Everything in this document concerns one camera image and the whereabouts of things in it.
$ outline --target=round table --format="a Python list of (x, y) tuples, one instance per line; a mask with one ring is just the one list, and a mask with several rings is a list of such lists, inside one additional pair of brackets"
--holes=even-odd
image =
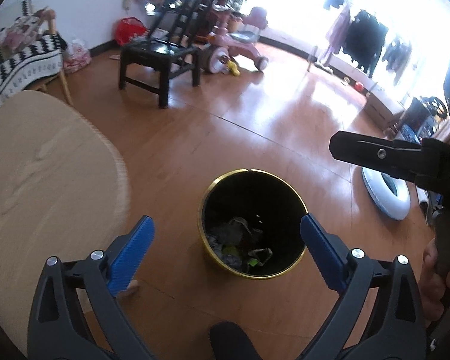
[(127, 208), (120, 155), (74, 109), (36, 91), (0, 108), (0, 325), (25, 355), (46, 259), (106, 249)]

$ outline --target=plastic bag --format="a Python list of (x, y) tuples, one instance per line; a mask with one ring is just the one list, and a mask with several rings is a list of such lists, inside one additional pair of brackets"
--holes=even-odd
[(65, 74), (75, 73), (90, 62), (90, 51), (84, 40), (74, 38), (68, 42), (68, 48), (63, 54), (63, 70)]
[(136, 17), (125, 17), (118, 22), (115, 31), (115, 40), (123, 46), (137, 36), (146, 34), (148, 29)]

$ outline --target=ride-on toy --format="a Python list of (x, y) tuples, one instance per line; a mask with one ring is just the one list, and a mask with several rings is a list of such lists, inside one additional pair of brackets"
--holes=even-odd
[[(218, 17), (218, 26), (208, 35), (207, 46), (202, 54), (202, 67), (208, 73), (219, 73), (223, 69), (223, 56), (234, 57), (238, 55), (250, 58), (259, 71), (268, 65), (268, 58), (260, 55), (255, 47), (260, 37), (260, 31), (268, 26), (267, 11), (264, 8), (252, 8), (248, 16), (243, 17), (244, 30), (228, 33), (227, 23), (232, 13), (230, 7), (214, 5), (213, 13)], [(248, 26), (255, 27), (256, 32), (248, 30)]]

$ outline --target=steering wheel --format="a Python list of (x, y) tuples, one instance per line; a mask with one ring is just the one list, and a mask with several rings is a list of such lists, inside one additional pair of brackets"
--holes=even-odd
[(422, 102), (426, 105), (432, 116), (438, 116), (441, 119), (445, 119), (448, 116), (446, 105), (438, 97), (424, 97), (422, 98)]

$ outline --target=metal bolt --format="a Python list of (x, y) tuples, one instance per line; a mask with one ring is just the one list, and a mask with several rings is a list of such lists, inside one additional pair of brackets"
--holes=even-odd
[(51, 256), (46, 260), (46, 265), (52, 266), (55, 265), (58, 262), (58, 259), (55, 256)]
[(92, 251), (90, 257), (91, 259), (99, 260), (100, 258), (103, 257), (103, 252), (101, 250)]
[(377, 152), (377, 156), (379, 159), (383, 160), (387, 156), (387, 152), (385, 149), (379, 149)]
[(363, 257), (365, 257), (365, 252), (361, 249), (353, 249), (352, 256), (356, 259), (362, 259)]
[(408, 258), (406, 256), (404, 256), (403, 254), (398, 256), (397, 260), (398, 260), (399, 263), (401, 263), (403, 265), (407, 265), (408, 264)]

